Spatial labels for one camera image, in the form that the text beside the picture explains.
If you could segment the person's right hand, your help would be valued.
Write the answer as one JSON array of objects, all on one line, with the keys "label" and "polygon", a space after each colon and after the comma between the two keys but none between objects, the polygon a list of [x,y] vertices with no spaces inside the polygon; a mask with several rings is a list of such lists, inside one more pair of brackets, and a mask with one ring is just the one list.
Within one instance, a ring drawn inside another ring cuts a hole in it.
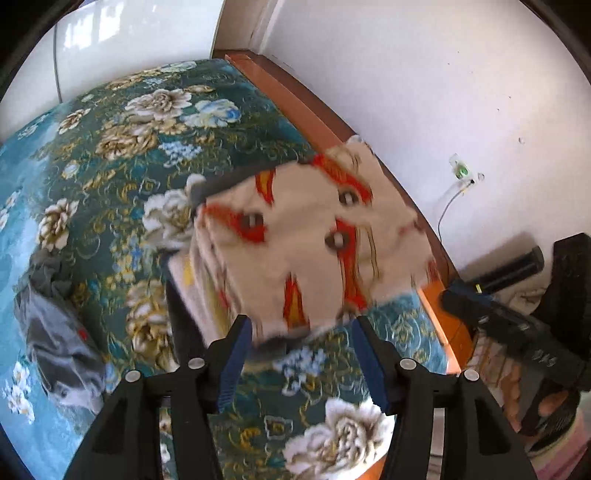
[{"label": "person's right hand", "polygon": [[556,441],[574,423],[581,394],[545,378],[541,371],[521,366],[517,381],[517,432],[530,450]]}]

